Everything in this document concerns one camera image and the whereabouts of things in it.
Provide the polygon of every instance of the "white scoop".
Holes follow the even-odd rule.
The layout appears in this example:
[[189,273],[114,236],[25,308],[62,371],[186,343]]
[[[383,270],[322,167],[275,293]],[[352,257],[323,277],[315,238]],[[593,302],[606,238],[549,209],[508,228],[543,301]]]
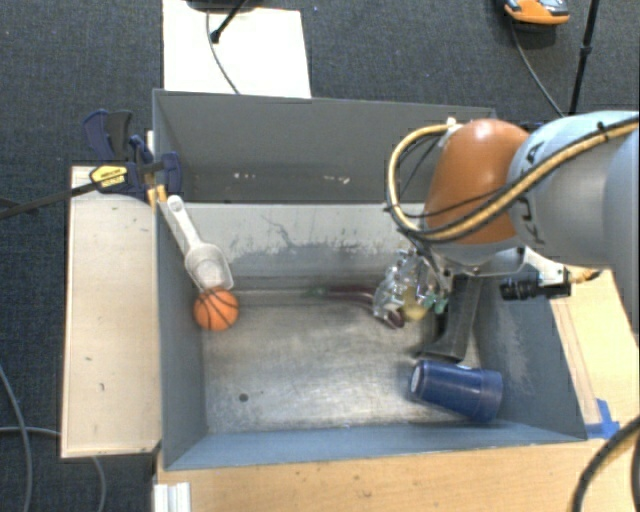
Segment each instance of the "white scoop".
[[182,198],[169,197],[167,207],[167,220],[173,224],[171,229],[174,235],[178,238],[180,233],[184,237],[185,243],[181,244],[178,240],[178,245],[184,254],[184,267],[196,286],[201,290],[215,287],[231,289],[233,277],[227,258],[217,245],[200,239]]

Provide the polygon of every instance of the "white paper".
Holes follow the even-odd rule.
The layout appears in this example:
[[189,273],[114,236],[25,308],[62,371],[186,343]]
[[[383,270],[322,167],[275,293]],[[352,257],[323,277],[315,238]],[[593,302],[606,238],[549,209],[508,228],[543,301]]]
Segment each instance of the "white paper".
[[[207,14],[183,0],[164,0],[164,88],[230,93],[211,53]],[[224,14],[211,14],[213,31]],[[218,58],[241,94],[309,98],[300,13],[253,9],[239,13],[216,45]]]

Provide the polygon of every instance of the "blue clamp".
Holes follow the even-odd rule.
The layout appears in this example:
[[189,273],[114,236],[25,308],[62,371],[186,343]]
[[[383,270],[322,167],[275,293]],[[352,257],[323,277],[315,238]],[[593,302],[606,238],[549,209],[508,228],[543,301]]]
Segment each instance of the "blue clamp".
[[146,202],[147,191],[164,185],[167,194],[182,189],[182,167],[175,151],[165,153],[159,162],[139,135],[129,136],[132,113],[106,110],[93,112],[82,123],[87,144],[102,166],[90,173],[102,193],[123,194]]

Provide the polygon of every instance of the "scoop handle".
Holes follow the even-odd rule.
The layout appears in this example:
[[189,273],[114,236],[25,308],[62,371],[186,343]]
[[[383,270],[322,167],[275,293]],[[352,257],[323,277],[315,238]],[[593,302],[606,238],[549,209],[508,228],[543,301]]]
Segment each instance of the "scoop handle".
[[180,196],[174,195],[167,199],[167,212],[175,221],[176,229],[174,229],[174,235],[184,255],[194,247],[202,244],[200,235],[198,235],[196,227],[191,222],[191,217],[189,217],[184,201]]

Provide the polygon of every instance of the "orange ball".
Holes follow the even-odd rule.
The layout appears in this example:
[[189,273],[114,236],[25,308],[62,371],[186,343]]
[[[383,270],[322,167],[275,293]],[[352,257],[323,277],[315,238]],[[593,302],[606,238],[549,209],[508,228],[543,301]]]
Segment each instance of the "orange ball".
[[228,290],[211,288],[198,295],[193,317],[203,329],[224,331],[238,319],[238,299]]

